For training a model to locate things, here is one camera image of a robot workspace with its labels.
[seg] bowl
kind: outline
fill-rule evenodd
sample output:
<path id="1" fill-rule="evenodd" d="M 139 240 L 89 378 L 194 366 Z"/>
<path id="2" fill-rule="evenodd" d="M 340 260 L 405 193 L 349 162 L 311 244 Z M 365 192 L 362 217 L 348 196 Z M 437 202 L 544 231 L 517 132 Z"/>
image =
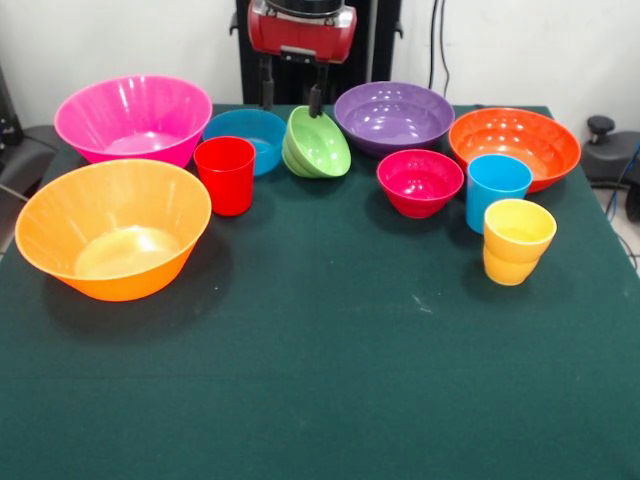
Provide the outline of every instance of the bowl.
<path id="1" fill-rule="evenodd" d="M 449 143 L 466 171 L 489 153 L 515 157 L 533 172 L 529 193 L 565 177 L 580 161 L 580 143 L 549 117 L 516 108 L 485 108 L 461 116 L 449 131 Z"/>
<path id="2" fill-rule="evenodd" d="M 460 190 L 464 174 L 456 162 L 429 150 L 402 150 L 378 164 L 378 181 L 391 204 L 409 218 L 427 218 Z"/>
<path id="3" fill-rule="evenodd" d="M 145 297 L 180 272 L 211 217 L 188 171 L 125 159 L 67 173 L 20 212 L 16 243 L 37 269 L 98 300 Z"/>
<path id="4" fill-rule="evenodd" d="M 294 175 L 302 178 L 315 178 L 312 173 L 309 173 L 300 165 L 298 165 L 298 161 L 293 157 L 293 154 L 291 153 L 287 142 L 283 142 L 282 144 L 282 161 L 289 169 L 289 171 Z"/>
<path id="5" fill-rule="evenodd" d="M 430 147 L 455 119 L 436 92 L 399 82 L 358 85 L 338 98 L 334 113 L 347 136 L 374 157 Z"/>
<path id="6" fill-rule="evenodd" d="M 207 93 L 189 82 L 134 75 L 74 93 L 53 123 L 89 163 L 135 157 L 184 167 L 212 111 Z"/>
<path id="7" fill-rule="evenodd" d="M 311 118 L 309 107 L 295 108 L 287 122 L 285 142 L 297 163 L 314 177 L 340 177 L 351 167 L 347 140 L 326 113 Z"/>
<path id="8" fill-rule="evenodd" d="M 278 166 L 287 124 L 271 112 L 257 109 L 231 110 L 216 115 L 204 129 L 203 138 L 240 137 L 256 149 L 254 175 L 264 175 Z"/>

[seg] blue bowl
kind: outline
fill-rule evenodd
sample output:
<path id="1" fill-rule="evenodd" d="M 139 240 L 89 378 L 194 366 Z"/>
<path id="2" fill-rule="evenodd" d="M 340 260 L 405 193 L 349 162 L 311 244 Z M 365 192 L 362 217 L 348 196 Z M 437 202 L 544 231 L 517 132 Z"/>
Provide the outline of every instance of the blue bowl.
<path id="1" fill-rule="evenodd" d="M 287 124 L 271 112 L 256 109 L 231 110 L 216 115 L 204 129 L 203 139 L 240 137 L 256 148 L 254 175 L 264 175 L 282 160 L 282 141 Z"/>

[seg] white wall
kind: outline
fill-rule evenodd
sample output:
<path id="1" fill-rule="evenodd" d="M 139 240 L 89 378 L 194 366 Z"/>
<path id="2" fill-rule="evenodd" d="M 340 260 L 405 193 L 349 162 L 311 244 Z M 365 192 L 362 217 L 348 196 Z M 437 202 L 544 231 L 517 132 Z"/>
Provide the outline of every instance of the white wall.
<path id="1" fill-rule="evenodd" d="M 227 34 L 234 5 L 0 0 L 0 62 L 22 122 L 50 123 L 74 90 L 135 72 L 178 75 L 214 102 L 240 102 L 237 33 Z M 394 79 L 427 84 L 430 15 L 431 1 L 403 0 Z M 593 113 L 640 129 L 638 19 L 638 0 L 448 0 L 449 98 L 549 105 L 583 138 Z"/>
<path id="2" fill-rule="evenodd" d="M 232 0 L 0 0 L 0 62 L 21 122 L 52 123 L 73 91 L 130 73 L 242 102 L 234 11 Z"/>
<path id="3" fill-rule="evenodd" d="M 393 79 L 428 84 L 431 6 L 403 0 L 405 38 L 396 41 Z M 639 19 L 638 0 L 448 0 L 448 97 L 548 105 L 582 139 L 595 113 L 640 129 Z M 442 91 L 439 54 L 436 65 Z"/>

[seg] black metal frame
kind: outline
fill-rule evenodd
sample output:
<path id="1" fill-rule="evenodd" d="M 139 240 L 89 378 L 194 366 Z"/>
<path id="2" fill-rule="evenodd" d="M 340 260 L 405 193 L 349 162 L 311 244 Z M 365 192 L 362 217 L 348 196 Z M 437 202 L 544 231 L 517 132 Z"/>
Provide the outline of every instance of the black metal frame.
<path id="1" fill-rule="evenodd" d="M 0 66 L 0 144 L 18 145 L 24 134 Z"/>
<path id="2" fill-rule="evenodd" d="M 331 65 L 325 103 L 334 103 L 346 90 L 366 82 L 367 45 L 369 36 L 370 0 L 347 0 L 358 12 L 358 25 L 353 39 L 351 53 L 342 65 Z M 376 20 L 375 47 L 372 68 L 372 81 L 389 80 L 393 60 L 395 34 L 399 32 L 400 8 L 402 0 L 380 0 Z M 242 98 L 245 104 L 261 103 L 260 54 L 251 47 L 247 27 L 249 0 L 236 0 L 236 14 L 230 31 L 237 28 L 240 46 L 240 66 L 242 70 Z M 275 104 L 307 104 L 309 95 L 318 77 L 316 66 L 288 62 L 282 58 L 273 58 L 272 63 L 275 89 Z"/>

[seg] orange bowl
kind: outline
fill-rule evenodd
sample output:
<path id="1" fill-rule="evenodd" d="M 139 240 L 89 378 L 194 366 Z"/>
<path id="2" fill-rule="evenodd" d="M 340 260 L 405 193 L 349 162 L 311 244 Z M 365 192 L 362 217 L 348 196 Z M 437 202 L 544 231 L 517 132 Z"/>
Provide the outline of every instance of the orange bowl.
<path id="1" fill-rule="evenodd" d="M 485 108 L 458 118 L 449 130 L 451 149 L 465 170 L 487 153 L 515 157 L 533 172 L 529 193 L 557 182 L 580 161 L 580 143 L 549 117 L 516 108 Z"/>
<path id="2" fill-rule="evenodd" d="M 169 284 L 209 223 L 191 173 L 125 159 L 74 170 L 20 212 L 16 244 L 34 267 L 98 300 L 135 300 Z"/>

